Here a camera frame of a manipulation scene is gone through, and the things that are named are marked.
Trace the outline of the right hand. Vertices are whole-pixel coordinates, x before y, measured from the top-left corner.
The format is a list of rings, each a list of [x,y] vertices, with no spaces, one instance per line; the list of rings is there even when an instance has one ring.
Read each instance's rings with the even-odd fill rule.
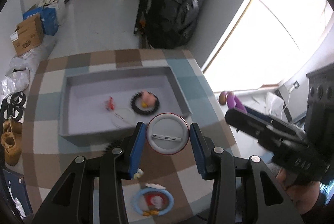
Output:
[[[288,185],[288,173],[282,168],[278,171],[276,179],[280,182],[300,215],[324,205],[325,196],[320,192],[320,182],[310,182],[305,186]]]

